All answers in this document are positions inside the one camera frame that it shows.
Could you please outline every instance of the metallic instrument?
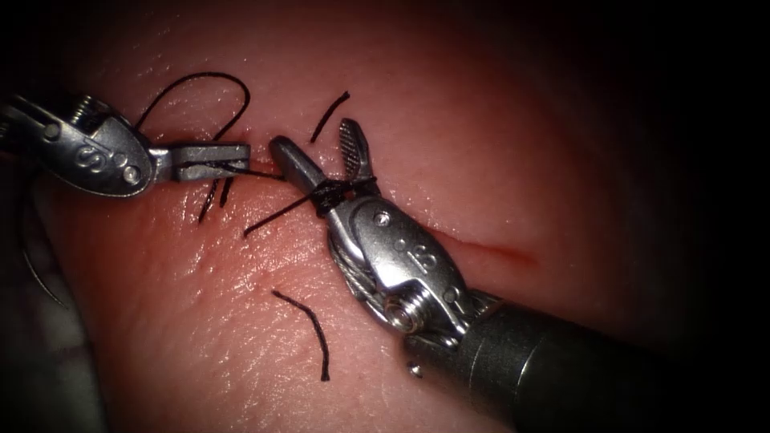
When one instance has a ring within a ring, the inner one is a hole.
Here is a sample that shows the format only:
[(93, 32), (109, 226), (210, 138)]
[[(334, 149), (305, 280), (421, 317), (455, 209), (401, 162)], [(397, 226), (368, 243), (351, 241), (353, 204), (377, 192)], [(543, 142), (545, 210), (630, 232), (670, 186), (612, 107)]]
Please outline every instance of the metallic instrument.
[(246, 143), (152, 146), (117, 110), (93, 96), (40, 99), (12, 95), (0, 106), (0, 152), (29, 157), (91, 194), (131, 197), (156, 182), (217, 179), (233, 176), (228, 168), (249, 167)]
[(311, 200), (317, 195), (330, 254), (350, 292), (404, 335), (414, 377), (520, 431), (646, 430), (673, 419), (676, 377), (666, 362), (467, 288), (444, 247), (382, 198), (361, 127), (344, 119), (339, 134), (344, 182), (328, 180), (284, 136), (269, 149), (289, 182)]

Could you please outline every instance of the black suture thread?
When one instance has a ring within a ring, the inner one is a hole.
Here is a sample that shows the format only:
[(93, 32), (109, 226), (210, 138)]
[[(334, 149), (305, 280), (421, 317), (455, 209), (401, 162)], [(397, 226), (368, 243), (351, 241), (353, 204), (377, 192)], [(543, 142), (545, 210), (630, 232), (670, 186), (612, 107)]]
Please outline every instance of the black suture thread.
[(257, 222), (255, 225), (250, 225), (243, 232), (243, 237), (247, 237), (254, 230), (259, 229), (263, 225), (282, 217), (294, 208), (297, 208), (300, 204), (310, 200), (315, 207), (315, 215), (318, 218), (323, 218), (329, 211), (336, 208), (340, 203), (345, 201), (345, 192), (351, 191), (362, 184), (368, 184), (370, 182), (376, 182), (376, 177), (370, 177), (369, 179), (356, 180), (355, 182), (348, 182), (346, 180), (334, 180), (326, 179), (322, 183), (318, 184), (310, 194), (303, 198), (296, 200), (294, 203), (289, 204), (285, 208), (273, 213), (264, 220)]
[(147, 117), (150, 115), (150, 111), (152, 111), (153, 108), (160, 102), (161, 99), (163, 99), (164, 96), (166, 96), (170, 91), (175, 89), (176, 87), (180, 86), (181, 84), (188, 82), (193, 79), (199, 79), (199, 78), (223, 78), (227, 79), (238, 86), (241, 87), (241, 90), (243, 90), (243, 103), (241, 105), (241, 110), (236, 113), (233, 118), (224, 126), (222, 129), (219, 130), (219, 132), (212, 138), (212, 140), (216, 141), (219, 140), (243, 115), (243, 113), (246, 111), (246, 108), (249, 106), (249, 103), (251, 102), (251, 92), (249, 91), (249, 88), (243, 83), (238, 77), (234, 75), (230, 75), (224, 72), (212, 72), (212, 71), (206, 71), (206, 72), (196, 72), (194, 74), (185, 75), (184, 77), (178, 79), (177, 81), (171, 83), (168, 85), (158, 96), (155, 97), (155, 99), (150, 103), (150, 105), (147, 107), (146, 110), (144, 110), (144, 113), (139, 118), (139, 120), (136, 122), (134, 127), (136, 129), (139, 129), (144, 124), (144, 121), (147, 120)]
[(48, 295), (51, 299), (53, 299), (57, 304), (62, 306), (65, 310), (69, 310), (66, 305), (64, 305), (64, 302), (62, 302), (61, 299), (59, 299), (58, 296), (54, 294), (54, 292), (51, 291), (51, 288), (48, 287), (48, 284), (46, 284), (45, 281), (43, 281), (43, 277), (40, 275), (38, 270), (34, 267), (34, 263), (32, 262), (32, 256), (30, 255), (30, 249), (28, 248), (29, 245), (26, 243), (26, 238), (24, 237), (24, 210), (27, 206), (30, 206), (32, 209), (32, 212), (34, 212), (36, 215), (40, 215), (40, 212), (38, 212), (38, 209), (34, 205), (34, 200), (32, 200), (32, 186), (35, 182), (35, 180), (40, 175), (40, 169), (36, 168), (30, 175), (22, 182), (22, 193), (18, 198), (17, 203), (17, 209), (18, 212), (15, 215), (16, 218), (16, 241), (18, 242), (18, 248), (22, 252), (22, 258), (24, 259), (24, 263), (26, 264), (26, 267), (30, 270), (32, 273), (32, 277), (34, 280), (40, 285), (40, 287), (43, 289), (43, 292)]
[(227, 203), (227, 196), (230, 194), (230, 187), (233, 186), (233, 182), (235, 181), (234, 177), (227, 177), (225, 178), (225, 184), (222, 185), (222, 195), (219, 196), (219, 207), (224, 208), (225, 204)]
[(217, 194), (217, 185), (219, 185), (219, 179), (214, 179), (214, 181), (211, 183), (209, 194), (206, 195), (206, 200), (203, 202), (201, 213), (198, 215), (198, 224), (203, 222), (203, 219), (206, 217), (206, 213), (209, 211), (211, 204), (214, 202), (214, 195)]
[[(236, 113), (232, 119), (228, 123), (223, 126), (217, 134), (214, 135), (212, 138), (212, 141), (217, 141), (231, 128), (233, 125), (241, 118), (243, 113), (246, 111), (246, 108), (249, 107), (249, 104), (251, 103), (251, 92), (249, 91), (249, 88), (246, 86), (246, 84), (241, 81), (238, 77), (234, 75), (230, 75), (224, 72), (212, 72), (212, 71), (206, 71), (206, 72), (196, 72), (194, 74), (185, 75), (184, 77), (178, 79), (177, 81), (171, 83), (169, 86), (167, 86), (158, 96), (155, 97), (155, 99), (150, 103), (150, 105), (147, 107), (146, 110), (144, 110), (144, 113), (142, 113), (142, 116), (139, 118), (139, 120), (136, 122), (136, 125), (134, 127), (138, 130), (142, 127), (144, 124), (144, 121), (147, 120), (147, 116), (150, 115), (150, 111), (152, 111), (153, 108), (160, 102), (161, 99), (163, 99), (164, 96), (166, 96), (171, 90), (174, 88), (180, 86), (182, 83), (186, 83), (193, 79), (199, 79), (199, 78), (223, 78), (227, 79), (228, 81), (231, 81), (238, 86), (241, 87), (241, 90), (243, 90), (243, 103), (241, 104), (241, 109), (238, 110), (238, 113)], [(228, 180), (227, 184), (225, 184), (225, 188), (222, 191), (223, 197), (220, 198), (220, 207), (224, 206), (227, 202), (227, 195), (229, 193), (230, 188), (233, 186), (234, 180)], [(206, 196), (206, 202), (203, 205), (203, 209), (201, 209), (201, 214), (198, 216), (198, 223), (201, 223), (203, 219), (206, 216), (206, 213), (211, 208), (211, 203), (214, 198), (214, 194), (217, 193), (217, 180), (214, 180), (211, 183), (211, 188), (209, 189), (209, 194)]]
[(273, 173), (265, 173), (265, 172), (258, 172), (256, 170), (251, 170), (249, 168), (240, 168), (236, 167), (234, 165), (231, 165), (229, 162), (224, 161), (212, 161), (212, 162), (206, 162), (206, 163), (194, 163), (190, 165), (205, 165), (207, 167), (211, 168), (220, 168), (222, 170), (227, 170), (228, 172), (233, 172), (236, 174), (242, 174), (242, 175), (249, 175), (249, 176), (259, 176), (259, 177), (267, 177), (273, 180), (280, 180), (281, 182), (286, 182), (286, 178), (273, 174)]
[(321, 343), (321, 351), (323, 352), (323, 361), (321, 364), (321, 382), (329, 382), (331, 379), (329, 377), (329, 346), (326, 344), (326, 335), (323, 334), (321, 323), (318, 322), (318, 318), (315, 316), (315, 313), (310, 309), (310, 307), (300, 304), (285, 294), (281, 294), (281, 292), (278, 292), (277, 290), (273, 290), (272, 294), (273, 296), (289, 302), (291, 305), (304, 311), (305, 314), (307, 314), (307, 317), (310, 318), (310, 321), (313, 322), (313, 328), (315, 328), (315, 334), (318, 335), (318, 342)]
[(296, 208), (296, 207), (297, 207), (297, 206), (299, 206), (300, 204), (302, 204), (302, 203), (305, 203), (305, 202), (306, 202), (306, 201), (308, 201), (309, 199), (310, 199), (310, 196), (309, 196), (309, 195), (308, 195), (308, 196), (304, 196), (303, 198), (301, 198), (301, 199), (299, 199), (299, 200), (295, 201), (295, 202), (294, 202), (294, 203), (292, 203), (292, 204), (289, 204), (288, 206), (286, 206), (285, 208), (283, 208), (283, 209), (279, 210), (278, 212), (274, 213), (273, 215), (270, 215), (270, 216), (268, 216), (268, 217), (267, 217), (267, 218), (265, 218), (264, 220), (261, 220), (261, 221), (257, 222), (255, 225), (250, 225), (249, 227), (247, 227), (247, 228), (246, 228), (246, 230), (244, 230), (244, 231), (243, 231), (243, 237), (247, 237), (247, 236), (248, 236), (248, 235), (249, 235), (251, 232), (253, 232), (254, 230), (257, 230), (257, 229), (259, 229), (260, 227), (262, 227), (263, 225), (265, 225), (265, 224), (267, 224), (267, 223), (271, 222), (272, 220), (275, 220), (275, 219), (277, 219), (278, 217), (281, 217), (281, 216), (283, 216), (285, 213), (287, 213), (287, 212), (289, 212), (290, 210), (292, 210), (292, 209)]
[(318, 122), (318, 126), (315, 127), (315, 131), (313, 131), (313, 136), (310, 137), (310, 142), (315, 143), (315, 140), (318, 139), (318, 135), (321, 134), (321, 130), (323, 129), (323, 126), (326, 125), (326, 122), (329, 121), (329, 118), (331, 117), (332, 113), (334, 113), (334, 110), (339, 107), (339, 104), (347, 101), (351, 97), (351, 94), (345, 91), (345, 93), (342, 93), (342, 96), (337, 98), (330, 106), (326, 109), (326, 112), (323, 113), (323, 117), (321, 118), (321, 121)]

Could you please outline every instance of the spring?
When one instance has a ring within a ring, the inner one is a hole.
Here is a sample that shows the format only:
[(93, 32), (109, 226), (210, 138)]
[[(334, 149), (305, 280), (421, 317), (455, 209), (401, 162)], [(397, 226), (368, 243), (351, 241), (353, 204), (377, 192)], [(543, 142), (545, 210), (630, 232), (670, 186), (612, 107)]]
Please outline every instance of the spring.
[(75, 106), (75, 113), (70, 122), (76, 127), (88, 129), (94, 121), (95, 101), (92, 96), (84, 95)]

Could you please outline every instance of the screw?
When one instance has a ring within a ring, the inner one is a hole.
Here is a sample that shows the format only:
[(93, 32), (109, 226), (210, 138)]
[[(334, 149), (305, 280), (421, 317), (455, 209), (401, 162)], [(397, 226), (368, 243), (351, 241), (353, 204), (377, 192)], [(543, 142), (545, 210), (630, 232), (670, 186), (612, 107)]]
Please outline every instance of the screw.
[(43, 129), (43, 137), (45, 137), (46, 140), (56, 140), (59, 138), (59, 125), (56, 123), (51, 123), (46, 125), (46, 128)]
[(409, 313), (401, 306), (391, 306), (387, 311), (388, 321), (402, 332), (410, 332), (415, 326), (415, 321), (409, 317)]
[(457, 300), (457, 289), (450, 286), (444, 292), (444, 301), (447, 302), (448, 304), (451, 304), (456, 300)]
[(133, 165), (129, 165), (123, 170), (123, 180), (131, 185), (139, 183), (139, 169)]
[(387, 227), (391, 223), (391, 216), (387, 212), (377, 212), (375, 215), (375, 225), (377, 227)]
[(407, 362), (407, 371), (409, 371), (409, 374), (416, 378), (423, 378), (423, 369), (420, 368), (414, 361)]

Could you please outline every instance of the engraved number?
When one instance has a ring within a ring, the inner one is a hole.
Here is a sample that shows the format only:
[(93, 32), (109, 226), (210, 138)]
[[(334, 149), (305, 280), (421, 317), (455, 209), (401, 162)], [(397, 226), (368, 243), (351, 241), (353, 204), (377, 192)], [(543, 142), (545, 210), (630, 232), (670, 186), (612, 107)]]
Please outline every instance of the engraved number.
[(92, 146), (81, 146), (75, 153), (75, 164), (82, 168), (88, 168), (93, 173), (98, 173), (107, 167), (107, 157)]
[(407, 256), (426, 275), (428, 275), (429, 271), (435, 269), (438, 264), (436, 256), (428, 253), (428, 248), (425, 245), (415, 245), (411, 251), (407, 252)]

